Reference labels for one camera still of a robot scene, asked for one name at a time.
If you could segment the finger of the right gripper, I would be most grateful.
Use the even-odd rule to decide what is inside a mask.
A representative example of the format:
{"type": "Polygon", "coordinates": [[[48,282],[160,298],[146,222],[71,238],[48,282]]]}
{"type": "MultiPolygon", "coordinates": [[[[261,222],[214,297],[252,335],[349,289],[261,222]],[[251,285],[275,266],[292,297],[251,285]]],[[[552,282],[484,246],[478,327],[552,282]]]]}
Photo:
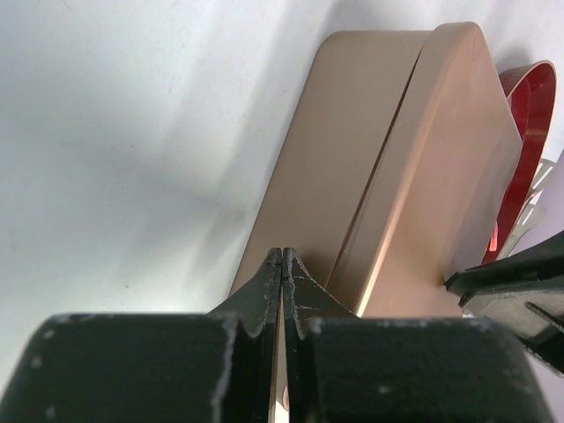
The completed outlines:
{"type": "Polygon", "coordinates": [[[471,313],[510,330],[556,374],[563,373],[563,283],[521,282],[478,290],[471,313]]]}
{"type": "Polygon", "coordinates": [[[513,256],[451,276],[446,289],[463,298],[478,290],[563,275],[563,232],[513,256]]]}

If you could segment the metal serving tongs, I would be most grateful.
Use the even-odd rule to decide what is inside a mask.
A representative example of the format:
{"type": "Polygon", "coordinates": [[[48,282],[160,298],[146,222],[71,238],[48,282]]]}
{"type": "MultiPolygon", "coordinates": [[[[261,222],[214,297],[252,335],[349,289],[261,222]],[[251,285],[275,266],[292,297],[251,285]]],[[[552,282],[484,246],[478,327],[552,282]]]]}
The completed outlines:
{"type": "Polygon", "coordinates": [[[547,183],[551,180],[552,171],[555,166],[556,163],[551,160],[540,160],[530,189],[527,193],[527,197],[525,198],[524,206],[520,211],[520,214],[508,236],[508,239],[501,248],[501,252],[497,256],[498,260],[510,256],[517,243],[523,238],[523,236],[534,226],[539,224],[545,217],[546,208],[535,204],[533,202],[533,199],[543,191],[547,183]]]}

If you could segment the gold tin lid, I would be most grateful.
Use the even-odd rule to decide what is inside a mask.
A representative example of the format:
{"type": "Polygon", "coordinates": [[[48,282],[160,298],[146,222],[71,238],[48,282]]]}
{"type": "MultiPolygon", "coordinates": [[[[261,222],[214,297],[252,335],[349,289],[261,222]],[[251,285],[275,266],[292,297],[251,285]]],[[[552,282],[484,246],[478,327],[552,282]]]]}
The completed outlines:
{"type": "Polygon", "coordinates": [[[364,317],[459,317],[445,288],[481,263],[522,148],[473,22],[426,38],[328,288],[364,317]]]}

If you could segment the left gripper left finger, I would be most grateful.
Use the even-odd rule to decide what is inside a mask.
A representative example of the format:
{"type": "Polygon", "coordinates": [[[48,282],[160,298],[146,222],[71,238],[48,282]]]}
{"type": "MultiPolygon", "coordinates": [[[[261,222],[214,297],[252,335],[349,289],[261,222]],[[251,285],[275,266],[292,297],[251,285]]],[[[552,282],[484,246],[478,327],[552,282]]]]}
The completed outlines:
{"type": "Polygon", "coordinates": [[[206,314],[59,314],[8,385],[11,422],[266,422],[282,253],[206,314]]]}

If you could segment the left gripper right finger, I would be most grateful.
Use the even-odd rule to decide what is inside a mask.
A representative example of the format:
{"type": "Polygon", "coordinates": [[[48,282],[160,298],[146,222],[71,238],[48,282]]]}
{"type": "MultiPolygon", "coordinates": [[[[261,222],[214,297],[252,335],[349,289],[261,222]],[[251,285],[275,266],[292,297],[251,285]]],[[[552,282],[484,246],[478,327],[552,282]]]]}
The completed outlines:
{"type": "Polygon", "coordinates": [[[292,422],[549,422],[516,338],[484,319],[361,319],[284,249],[292,422]]]}

